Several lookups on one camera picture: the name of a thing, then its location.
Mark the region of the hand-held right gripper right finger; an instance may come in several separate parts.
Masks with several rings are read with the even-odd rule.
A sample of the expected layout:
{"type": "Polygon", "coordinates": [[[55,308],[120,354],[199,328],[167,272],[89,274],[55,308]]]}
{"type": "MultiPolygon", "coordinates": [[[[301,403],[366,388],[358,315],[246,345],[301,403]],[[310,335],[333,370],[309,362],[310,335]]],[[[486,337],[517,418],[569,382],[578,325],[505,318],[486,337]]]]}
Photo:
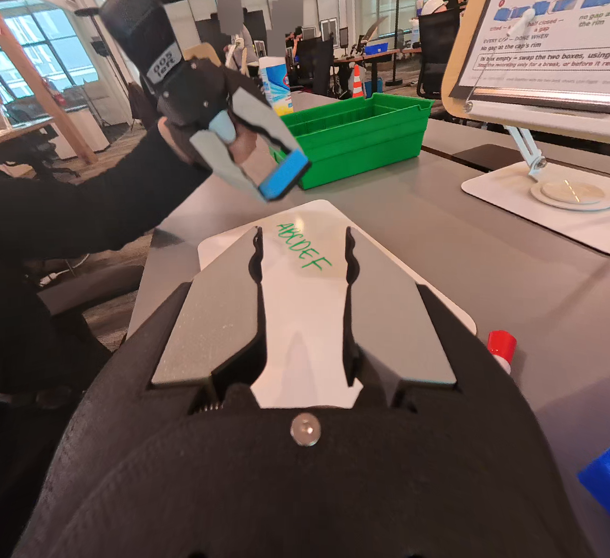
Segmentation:
{"type": "Polygon", "coordinates": [[[418,283],[354,226],[346,228],[342,363],[349,387],[453,388],[456,377],[418,283]]]}

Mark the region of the person's left hand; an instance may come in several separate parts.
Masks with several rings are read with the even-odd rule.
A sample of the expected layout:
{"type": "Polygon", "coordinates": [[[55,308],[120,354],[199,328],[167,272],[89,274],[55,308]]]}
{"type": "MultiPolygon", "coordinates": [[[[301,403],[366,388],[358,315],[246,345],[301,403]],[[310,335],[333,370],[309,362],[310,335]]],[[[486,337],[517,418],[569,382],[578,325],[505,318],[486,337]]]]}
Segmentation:
{"type": "Polygon", "coordinates": [[[257,134],[249,129],[236,128],[236,138],[228,146],[228,151],[234,164],[241,166],[255,151],[257,145],[257,134]]]}

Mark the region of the beige board on white stand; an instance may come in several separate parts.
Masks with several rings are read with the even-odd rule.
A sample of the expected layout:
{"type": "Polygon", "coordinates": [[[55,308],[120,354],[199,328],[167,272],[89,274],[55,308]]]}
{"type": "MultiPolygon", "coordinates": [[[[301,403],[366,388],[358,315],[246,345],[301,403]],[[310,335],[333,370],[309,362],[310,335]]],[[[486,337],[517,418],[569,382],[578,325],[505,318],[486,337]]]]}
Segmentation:
{"type": "Polygon", "coordinates": [[[473,197],[609,254],[609,177],[551,163],[532,132],[609,142],[609,105],[544,103],[544,99],[483,99],[476,87],[460,97],[461,69],[485,0],[469,0],[442,82],[442,102],[454,117],[499,124],[523,161],[465,181],[473,197]]]}

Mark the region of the green plastic bin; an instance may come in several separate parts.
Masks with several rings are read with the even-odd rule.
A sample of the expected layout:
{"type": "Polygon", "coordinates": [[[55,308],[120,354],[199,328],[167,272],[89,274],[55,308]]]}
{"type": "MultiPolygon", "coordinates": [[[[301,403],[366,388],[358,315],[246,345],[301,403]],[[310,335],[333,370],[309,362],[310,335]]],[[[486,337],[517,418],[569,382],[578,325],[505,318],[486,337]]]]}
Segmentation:
{"type": "Polygon", "coordinates": [[[303,190],[339,181],[420,154],[433,101],[374,93],[281,117],[311,166],[303,190]]]}

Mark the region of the printed instruction sheet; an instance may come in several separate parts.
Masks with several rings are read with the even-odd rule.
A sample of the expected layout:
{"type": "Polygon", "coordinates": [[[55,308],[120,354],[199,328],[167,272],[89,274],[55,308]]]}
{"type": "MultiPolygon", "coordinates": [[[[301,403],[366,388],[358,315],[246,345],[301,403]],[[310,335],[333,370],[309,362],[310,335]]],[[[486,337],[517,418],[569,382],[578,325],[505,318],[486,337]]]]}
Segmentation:
{"type": "Polygon", "coordinates": [[[485,0],[457,86],[467,97],[609,105],[609,0],[485,0]]]}

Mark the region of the wooden post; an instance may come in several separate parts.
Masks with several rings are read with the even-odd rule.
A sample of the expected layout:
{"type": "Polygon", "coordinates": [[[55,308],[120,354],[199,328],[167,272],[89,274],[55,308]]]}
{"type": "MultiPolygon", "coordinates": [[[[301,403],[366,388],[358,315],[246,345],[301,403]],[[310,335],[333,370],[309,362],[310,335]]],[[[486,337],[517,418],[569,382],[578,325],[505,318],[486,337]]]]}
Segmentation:
{"type": "Polygon", "coordinates": [[[66,139],[76,156],[86,164],[96,164],[98,159],[90,148],[85,138],[78,131],[72,120],[57,104],[53,95],[44,83],[42,76],[36,70],[34,64],[27,57],[23,47],[1,17],[1,49],[6,53],[13,66],[19,71],[27,85],[34,93],[37,101],[52,118],[61,135],[66,139]]]}

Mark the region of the white whiteboard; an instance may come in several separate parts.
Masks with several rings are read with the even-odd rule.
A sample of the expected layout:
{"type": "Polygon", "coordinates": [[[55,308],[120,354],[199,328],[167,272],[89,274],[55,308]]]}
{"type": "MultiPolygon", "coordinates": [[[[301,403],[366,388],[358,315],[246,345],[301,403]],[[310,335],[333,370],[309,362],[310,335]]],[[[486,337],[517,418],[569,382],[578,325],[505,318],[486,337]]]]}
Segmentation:
{"type": "MultiPolygon", "coordinates": [[[[359,229],[418,286],[426,286],[448,306],[472,334],[477,333],[475,322],[465,311],[324,199],[201,241],[200,268],[204,269],[255,226],[261,227],[263,233],[262,291],[267,337],[267,365],[253,385],[261,407],[350,408],[361,391],[358,380],[348,386],[342,363],[347,292],[345,234],[349,226],[359,229]]],[[[388,404],[392,405],[405,389],[383,389],[388,404]]]]}

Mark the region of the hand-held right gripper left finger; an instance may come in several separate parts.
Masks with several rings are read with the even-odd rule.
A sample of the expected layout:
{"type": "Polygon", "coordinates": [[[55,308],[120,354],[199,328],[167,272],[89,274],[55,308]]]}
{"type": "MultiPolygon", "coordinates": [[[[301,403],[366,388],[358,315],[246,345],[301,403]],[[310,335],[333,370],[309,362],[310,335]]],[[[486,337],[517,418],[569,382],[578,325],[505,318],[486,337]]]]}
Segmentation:
{"type": "Polygon", "coordinates": [[[151,379],[154,386],[252,386],[267,363],[262,228],[200,271],[151,379]]]}

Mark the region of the black office chair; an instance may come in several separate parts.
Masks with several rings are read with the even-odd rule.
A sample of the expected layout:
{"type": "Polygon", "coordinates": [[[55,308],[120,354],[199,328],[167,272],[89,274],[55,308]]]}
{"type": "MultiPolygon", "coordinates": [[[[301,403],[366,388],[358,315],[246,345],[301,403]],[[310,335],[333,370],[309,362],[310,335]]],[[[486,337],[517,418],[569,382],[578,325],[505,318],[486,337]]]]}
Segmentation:
{"type": "Polygon", "coordinates": [[[460,26],[460,10],[422,15],[419,18],[421,68],[417,94],[441,99],[441,86],[460,26]]]}

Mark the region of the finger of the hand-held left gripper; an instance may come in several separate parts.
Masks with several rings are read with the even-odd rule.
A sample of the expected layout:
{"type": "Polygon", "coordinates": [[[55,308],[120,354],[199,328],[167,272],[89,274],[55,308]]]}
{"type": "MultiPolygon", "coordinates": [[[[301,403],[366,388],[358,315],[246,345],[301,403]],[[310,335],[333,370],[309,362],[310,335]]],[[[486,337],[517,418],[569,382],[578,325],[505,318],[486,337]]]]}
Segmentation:
{"type": "Polygon", "coordinates": [[[276,149],[290,154],[302,150],[283,120],[264,101],[244,88],[238,88],[230,96],[231,110],[237,120],[260,134],[276,149]]]}
{"type": "Polygon", "coordinates": [[[197,131],[190,137],[190,143],[217,177],[233,188],[267,202],[255,182],[234,163],[225,142],[214,131],[197,131]]]}

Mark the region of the white blue wipes canister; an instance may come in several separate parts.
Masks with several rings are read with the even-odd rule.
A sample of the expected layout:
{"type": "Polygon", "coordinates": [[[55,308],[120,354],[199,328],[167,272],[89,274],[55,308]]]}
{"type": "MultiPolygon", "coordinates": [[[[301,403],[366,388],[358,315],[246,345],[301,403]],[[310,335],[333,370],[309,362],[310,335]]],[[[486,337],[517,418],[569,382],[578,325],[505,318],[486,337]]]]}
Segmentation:
{"type": "Polygon", "coordinates": [[[259,73],[265,97],[273,110],[280,117],[293,113],[294,105],[288,81],[286,59],[260,57],[259,73]]]}

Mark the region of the blue whiteboard eraser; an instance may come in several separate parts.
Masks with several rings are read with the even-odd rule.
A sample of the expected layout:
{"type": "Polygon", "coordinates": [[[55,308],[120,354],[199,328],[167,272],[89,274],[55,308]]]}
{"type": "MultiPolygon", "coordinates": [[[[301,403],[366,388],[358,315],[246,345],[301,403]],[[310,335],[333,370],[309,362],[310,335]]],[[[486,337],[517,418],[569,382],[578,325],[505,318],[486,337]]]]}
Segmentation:
{"type": "Polygon", "coordinates": [[[295,149],[257,186],[257,191],[267,202],[278,201],[289,194],[310,167],[311,162],[305,153],[295,149]]]}

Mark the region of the red marker cap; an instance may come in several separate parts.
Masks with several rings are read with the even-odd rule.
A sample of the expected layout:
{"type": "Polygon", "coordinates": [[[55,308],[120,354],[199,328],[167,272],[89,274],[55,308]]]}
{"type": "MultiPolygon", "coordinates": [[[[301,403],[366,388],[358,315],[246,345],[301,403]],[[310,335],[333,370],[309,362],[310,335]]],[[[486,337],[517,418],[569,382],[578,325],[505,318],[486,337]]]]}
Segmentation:
{"type": "Polygon", "coordinates": [[[516,338],[504,330],[496,330],[489,333],[487,338],[487,349],[497,359],[502,359],[508,365],[512,364],[517,347],[516,338]]]}

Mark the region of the beige board on green stand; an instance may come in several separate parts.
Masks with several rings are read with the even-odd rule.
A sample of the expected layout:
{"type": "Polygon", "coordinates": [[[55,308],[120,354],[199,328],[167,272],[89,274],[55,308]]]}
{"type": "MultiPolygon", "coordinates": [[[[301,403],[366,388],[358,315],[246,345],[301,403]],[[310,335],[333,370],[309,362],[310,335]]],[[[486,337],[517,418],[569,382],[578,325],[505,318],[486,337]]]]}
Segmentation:
{"type": "Polygon", "coordinates": [[[222,66],[223,62],[219,59],[213,46],[207,42],[196,44],[190,48],[182,50],[182,55],[186,60],[207,59],[215,66],[222,66]]]}

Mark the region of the blue plastic bin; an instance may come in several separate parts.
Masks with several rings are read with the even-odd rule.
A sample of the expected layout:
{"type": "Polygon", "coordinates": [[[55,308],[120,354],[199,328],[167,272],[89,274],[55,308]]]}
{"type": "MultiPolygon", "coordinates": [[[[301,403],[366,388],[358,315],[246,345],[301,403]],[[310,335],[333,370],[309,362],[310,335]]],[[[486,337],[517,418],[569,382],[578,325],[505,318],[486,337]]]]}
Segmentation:
{"type": "Polygon", "coordinates": [[[609,514],[609,448],[577,474],[581,485],[609,514]]]}

